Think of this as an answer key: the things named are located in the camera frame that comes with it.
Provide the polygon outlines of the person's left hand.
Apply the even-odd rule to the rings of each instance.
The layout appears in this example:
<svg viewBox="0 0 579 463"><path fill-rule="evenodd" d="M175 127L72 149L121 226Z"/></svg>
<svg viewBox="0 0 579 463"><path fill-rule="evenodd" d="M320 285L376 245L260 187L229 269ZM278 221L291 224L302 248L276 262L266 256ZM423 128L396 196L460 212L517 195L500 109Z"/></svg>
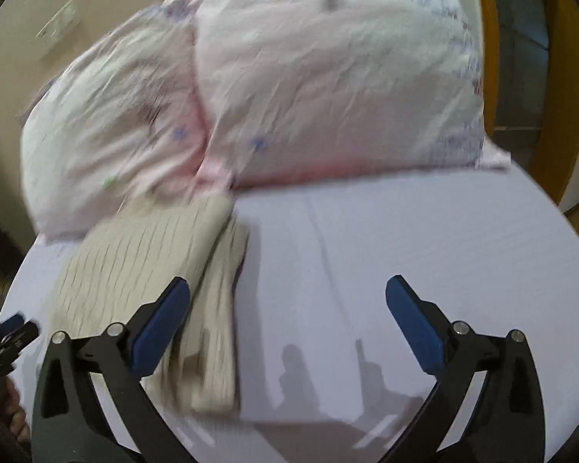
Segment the person's left hand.
<svg viewBox="0 0 579 463"><path fill-rule="evenodd" d="M28 443L31 431L19 390L10 376L0 379L0 419L19 443Z"/></svg>

